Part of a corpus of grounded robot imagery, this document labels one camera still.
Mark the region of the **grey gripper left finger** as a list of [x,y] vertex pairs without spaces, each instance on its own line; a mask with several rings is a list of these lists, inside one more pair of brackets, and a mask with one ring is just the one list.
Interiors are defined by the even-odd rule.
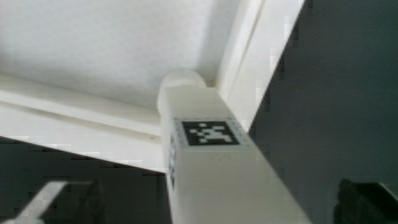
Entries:
[[11,224],[105,224],[100,182],[50,181]]

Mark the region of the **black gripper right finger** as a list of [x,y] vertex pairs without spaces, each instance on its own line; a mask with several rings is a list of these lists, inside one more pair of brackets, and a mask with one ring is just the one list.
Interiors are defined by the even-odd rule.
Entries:
[[398,196],[380,182],[341,180],[334,224],[398,224]]

